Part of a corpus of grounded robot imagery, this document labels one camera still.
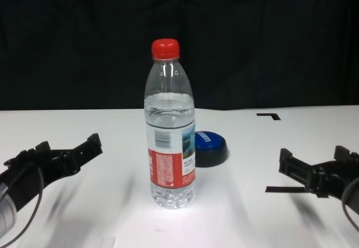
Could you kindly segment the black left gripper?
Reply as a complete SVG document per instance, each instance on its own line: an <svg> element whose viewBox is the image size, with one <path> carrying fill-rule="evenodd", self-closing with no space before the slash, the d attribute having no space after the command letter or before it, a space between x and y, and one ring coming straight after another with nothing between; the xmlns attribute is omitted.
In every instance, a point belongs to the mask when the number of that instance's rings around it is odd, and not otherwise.
<svg viewBox="0 0 359 248"><path fill-rule="evenodd" d="M39 169L43 187L47 187L66 175L77 174L84 164L102 153L98 133L71 150L51 150L49 143L44 141L35 149L23 150L5 161L7 169L1 173L1 183L8 186L7 195L14 203L29 203L40 191Z"/></svg>

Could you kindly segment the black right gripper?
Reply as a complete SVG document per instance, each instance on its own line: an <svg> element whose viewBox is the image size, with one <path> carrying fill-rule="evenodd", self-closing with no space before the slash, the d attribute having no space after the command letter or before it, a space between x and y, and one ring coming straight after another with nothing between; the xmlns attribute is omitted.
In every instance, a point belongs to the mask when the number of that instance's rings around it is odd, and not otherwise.
<svg viewBox="0 0 359 248"><path fill-rule="evenodd" d="M279 172L304 185L304 190L319 198L341 199L344 189L358 177L359 154L337 145L333 161L309 165L282 148Z"/></svg>

